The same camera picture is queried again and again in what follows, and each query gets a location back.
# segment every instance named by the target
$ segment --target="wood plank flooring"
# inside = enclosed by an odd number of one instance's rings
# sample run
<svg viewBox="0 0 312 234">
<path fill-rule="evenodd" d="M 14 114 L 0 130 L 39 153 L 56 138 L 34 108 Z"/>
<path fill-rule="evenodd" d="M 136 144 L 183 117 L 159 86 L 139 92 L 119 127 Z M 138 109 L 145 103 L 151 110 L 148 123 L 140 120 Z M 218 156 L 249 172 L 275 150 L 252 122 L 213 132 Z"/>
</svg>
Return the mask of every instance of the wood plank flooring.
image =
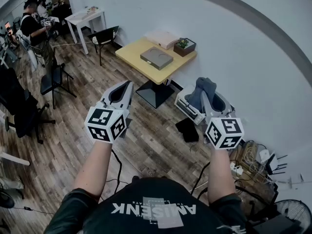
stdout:
<svg viewBox="0 0 312 234">
<path fill-rule="evenodd" d="M 73 43 L 71 35 L 65 39 L 59 37 L 51 41 L 52 45 Z M 78 45 L 56 47 L 59 63 L 66 64 L 65 70 L 74 77 L 70 86 L 77 98 L 58 90 L 55 93 L 56 109 L 52 109 L 52 95 L 40 94 L 40 80 L 45 70 L 40 66 L 31 71 L 28 55 L 21 48 L 15 70 L 23 88 L 27 88 L 39 101 L 38 107 L 49 102 L 51 107 L 45 110 L 43 118 L 55 119 L 56 124 L 44 124 L 40 127 L 40 137 L 44 144 L 32 137 L 17 138 L 13 131 L 6 132 L 0 125 L 0 146 L 7 153 L 31 162 L 29 167 L 3 159 L 0 165 L 0 176 L 14 178 L 20 176 L 25 189 L 25 199 L 14 197 L 15 207 L 30 207 L 34 210 L 55 213 L 64 196 L 71 191 L 76 174 L 85 162 L 92 142 L 86 134 L 84 120 L 90 106 L 94 106 L 103 92 L 112 85 L 123 81 L 134 82 L 135 90 L 147 79 L 115 56 L 112 46 L 104 47 L 102 66 L 92 44 L 87 44 L 89 55 Z M 133 119 L 125 139 L 119 138 L 113 149 L 122 161 L 121 181 L 131 182 L 134 175 L 167 176 L 190 190 L 197 180 L 202 167 L 210 159 L 210 150 L 203 144 L 201 127 L 199 142 L 185 143 L 175 124 L 185 115 L 174 106 L 178 90 L 157 110 L 134 93 L 130 115 Z M 0 109 L 8 114 L 1 105 Z M 111 156 L 108 180 L 117 178 L 119 164 Z M 208 169 L 199 184 L 207 181 Z M 108 198 L 114 193 L 117 182 L 106 183 L 102 197 Z M 0 208 L 0 219 L 3 218 L 13 234 L 39 234 L 52 218 L 50 214 L 29 212 L 18 209 Z"/>
</svg>

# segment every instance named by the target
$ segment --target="brown planter box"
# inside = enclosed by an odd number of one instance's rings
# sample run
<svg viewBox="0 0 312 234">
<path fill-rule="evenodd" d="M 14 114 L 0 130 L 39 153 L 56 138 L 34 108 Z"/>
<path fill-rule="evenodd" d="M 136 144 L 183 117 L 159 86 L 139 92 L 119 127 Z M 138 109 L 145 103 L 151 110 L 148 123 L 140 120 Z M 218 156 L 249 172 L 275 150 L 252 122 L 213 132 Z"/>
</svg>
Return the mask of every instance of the brown planter box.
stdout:
<svg viewBox="0 0 312 234">
<path fill-rule="evenodd" d="M 188 55 L 189 53 L 191 53 L 192 51 L 195 50 L 195 47 L 196 47 L 196 43 L 193 42 L 194 44 L 185 48 L 185 49 L 182 49 L 180 48 L 176 43 L 174 45 L 174 52 L 176 52 L 177 54 L 179 54 L 180 56 L 184 57 L 186 55 Z"/>
</svg>

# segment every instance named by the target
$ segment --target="gray box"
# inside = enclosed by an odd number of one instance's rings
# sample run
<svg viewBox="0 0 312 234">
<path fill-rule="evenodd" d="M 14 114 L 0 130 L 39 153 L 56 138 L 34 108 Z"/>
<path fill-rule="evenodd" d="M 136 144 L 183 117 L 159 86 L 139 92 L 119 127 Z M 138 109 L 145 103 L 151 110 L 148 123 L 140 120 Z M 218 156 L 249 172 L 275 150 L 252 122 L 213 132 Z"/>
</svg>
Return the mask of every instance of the gray box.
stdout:
<svg viewBox="0 0 312 234">
<path fill-rule="evenodd" d="M 142 60 L 146 61 L 148 64 L 152 65 L 158 70 L 163 69 L 174 60 L 172 56 L 155 47 L 150 48 L 148 51 L 145 51 L 140 56 Z"/>
</svg>

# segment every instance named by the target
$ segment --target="yellow tabletop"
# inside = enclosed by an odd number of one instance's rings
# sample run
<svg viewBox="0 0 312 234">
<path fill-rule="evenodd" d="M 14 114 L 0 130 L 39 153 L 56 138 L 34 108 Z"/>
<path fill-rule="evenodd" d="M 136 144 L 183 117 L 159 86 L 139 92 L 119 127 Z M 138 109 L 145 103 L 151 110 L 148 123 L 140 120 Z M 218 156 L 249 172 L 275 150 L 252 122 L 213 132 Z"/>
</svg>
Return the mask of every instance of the yellow tabletop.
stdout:
<svg viewBox="0 0 312 234">
<path fill-rule="evenodd" d="M 152 65 L 149 65 L 146 61 L 140 58 L 140 54 L 149 50 L 152 47 L 156 47 L 166 54 L 172 56 L 174 58 L 173 62 L 169 63 L 162 70 L 158 70 L 154 68 Z M 118 49 L 116 51 L 116 56 L 120 59 L 134 67 L 148 79 L 153 81 L 156 84 L 163 83 L 166 79 L 168 79 L 178 68 L 182 67 L 184 64 L 188 63 L 190 60 L 194 59 L 197 55 L 196 51 L 193 51 L 182 57 L 174 52 L 174 48 L 170 48 L 165 50 L 160 46 L 148 41 L 145 37 L 132 42 L 125 47 Z"/>
</svg>

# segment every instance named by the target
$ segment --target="black t-shirt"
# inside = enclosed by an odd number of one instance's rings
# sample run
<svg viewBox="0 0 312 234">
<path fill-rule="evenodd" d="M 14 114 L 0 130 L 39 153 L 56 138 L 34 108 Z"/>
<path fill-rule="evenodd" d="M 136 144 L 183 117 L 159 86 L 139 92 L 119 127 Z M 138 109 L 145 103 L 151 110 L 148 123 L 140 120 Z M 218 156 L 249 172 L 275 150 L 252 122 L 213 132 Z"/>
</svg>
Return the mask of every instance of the black t-shirt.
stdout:
<svg viewBox="0 0 312 234">
<path fill-rule="evenodd" d="M 31 33 L 43 28 L 39 23 L 36 22 L 36 20 L 31 16 L 31 14 L 24 13 L 23 17 L 26 15 L 29 15 L 29 17 L 24 18 L 20 26 L 20 30 L 23 32 L 25 36 L 29 36 Z M 36 46 L 42 41 L 46 41 L 46 39 L 47 39 L 46 33 L 42 33 L 36 37 L 30 37 L 31 45 Z"/>
<path fill-rule="evenodd" d="M 240 203 L 234 194 L 208 207 L 177 182 L 143 178 L 100 204 L 83 189 L 71 191 L 44 233 L 244 233 Z"/>
</svg>

